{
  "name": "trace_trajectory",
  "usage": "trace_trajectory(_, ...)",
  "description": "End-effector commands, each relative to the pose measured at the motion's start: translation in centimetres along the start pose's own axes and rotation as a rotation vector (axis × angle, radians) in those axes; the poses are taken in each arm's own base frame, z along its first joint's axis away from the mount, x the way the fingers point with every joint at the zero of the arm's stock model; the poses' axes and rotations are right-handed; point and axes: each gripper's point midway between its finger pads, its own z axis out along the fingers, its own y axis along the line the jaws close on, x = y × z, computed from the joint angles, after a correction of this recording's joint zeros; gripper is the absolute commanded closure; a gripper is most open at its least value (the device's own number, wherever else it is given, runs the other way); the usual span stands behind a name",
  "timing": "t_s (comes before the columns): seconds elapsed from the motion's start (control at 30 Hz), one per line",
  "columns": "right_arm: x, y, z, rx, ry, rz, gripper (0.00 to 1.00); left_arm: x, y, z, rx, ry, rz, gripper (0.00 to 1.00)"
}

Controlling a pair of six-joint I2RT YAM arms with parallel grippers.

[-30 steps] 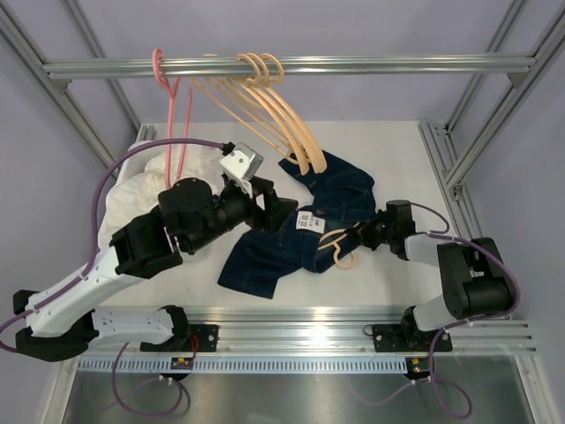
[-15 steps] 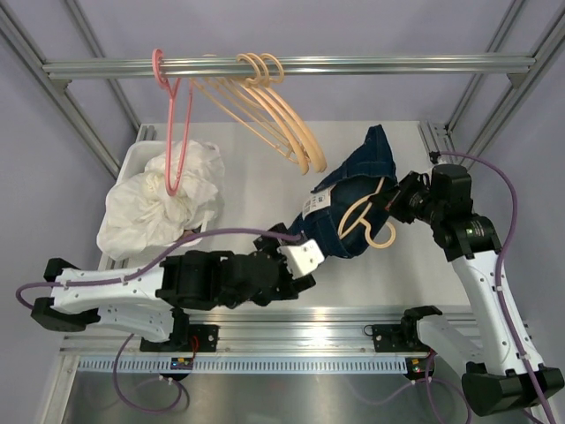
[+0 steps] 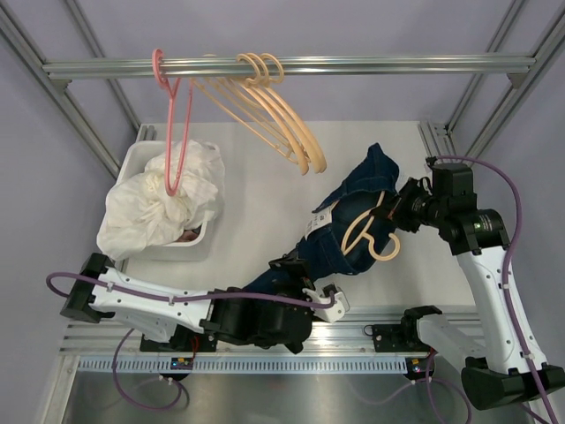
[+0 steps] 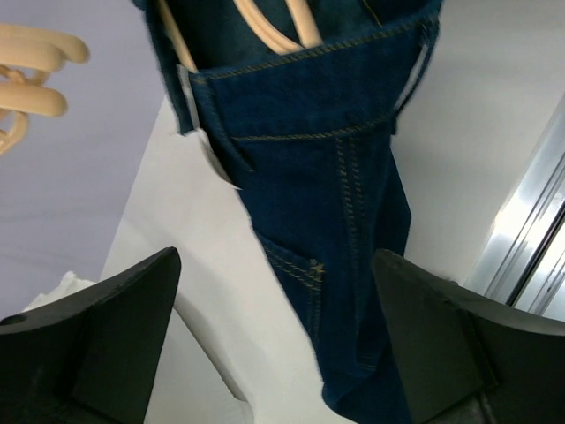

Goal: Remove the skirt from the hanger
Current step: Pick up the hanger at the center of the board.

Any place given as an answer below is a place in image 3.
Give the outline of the dark navy skirt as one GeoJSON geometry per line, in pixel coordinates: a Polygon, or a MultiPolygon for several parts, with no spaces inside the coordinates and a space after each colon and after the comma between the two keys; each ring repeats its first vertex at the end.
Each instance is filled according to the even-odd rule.
{"type": "Polygon", "coordinates": [[[343,238],[347,230],[351,230],[349,242],[358,237],[369,218],[363,218],[358,224],[354,224],[354,220],[376,207],[381,194],[394,194],[398,177],[397,163],[383,152],[380,144],[372,144],[365,159],[313,210],[315,217],[325,216],[331,221],[308,229],[287,255],[306,261],[307,275],[313,282],[334,274],[365,273],[376,262],[370,254],[369,241],[360,239],[344,254],[343,238]]]}

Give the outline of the pink ruffled skirt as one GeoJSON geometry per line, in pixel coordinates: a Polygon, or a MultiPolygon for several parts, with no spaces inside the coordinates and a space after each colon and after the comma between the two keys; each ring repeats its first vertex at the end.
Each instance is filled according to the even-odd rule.
{"type": "Polygon", "coordinates": [[[199,237],[200,233],[194,230],[186,230],[182,233],[182,235],[177,239],[177,242],[191,242],[194,241],[199,237]]]}

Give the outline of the white pleated skirt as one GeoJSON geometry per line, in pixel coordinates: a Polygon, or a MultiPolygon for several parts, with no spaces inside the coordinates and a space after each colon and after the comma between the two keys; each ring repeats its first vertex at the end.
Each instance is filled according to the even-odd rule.
{"type": "Polygon", "coordinates": [[[179,186],[173,196],[165,190],[165,152],[145,169],[109,190],[105,215],[96,243],[114,261],[149,246],[177,242],[186,230],[200,226],[222,213],[225,167],[217,145],[189,140],[179,186]]]}

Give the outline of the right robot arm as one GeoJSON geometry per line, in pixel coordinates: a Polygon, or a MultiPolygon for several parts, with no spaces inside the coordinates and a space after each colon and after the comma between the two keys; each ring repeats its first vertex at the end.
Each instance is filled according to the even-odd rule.
{"type": "Polygon", "coordinates": [[[534,337],[511,269],[511,241],[493,209],[480,209],[473,173],[463,163],[434,163],[430,178],[410,178],[371,212],[401,231],[428,226],[449,246],[471,288],[485,342],[478,344],[435,307],[406,310],[403,344],[428,345],[461,377],[478,410],[546,398],[564,386],[534,337]]]}

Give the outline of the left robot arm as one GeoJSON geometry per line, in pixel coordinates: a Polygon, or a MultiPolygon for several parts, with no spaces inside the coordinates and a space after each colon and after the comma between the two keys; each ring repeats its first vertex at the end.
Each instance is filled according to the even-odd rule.
{"type": "Polygon", "coordinates": [[[127,276],[104,254],[91,254],[66,296],[68,319],[121,322],[173,352],[188,352],[192,338],[268,349],[283,345],[298,354],[313,329],[313,311],[299,284],[271,289],[182,291],[127,276]]]}

